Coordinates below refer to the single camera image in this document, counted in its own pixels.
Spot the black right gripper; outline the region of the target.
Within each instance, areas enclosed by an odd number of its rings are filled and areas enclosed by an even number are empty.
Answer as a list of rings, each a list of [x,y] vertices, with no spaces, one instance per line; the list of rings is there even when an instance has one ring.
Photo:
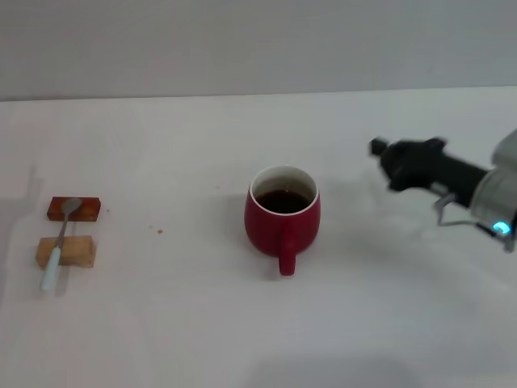
[[[445,145],[446,142],[439,138],[390,142],[375,137],[368,143],[368,152],[380,159],[389,190],[429,190],[436,183],[454,194],[457,204],[468,209],[477,186],[488,171],[446,154]]]

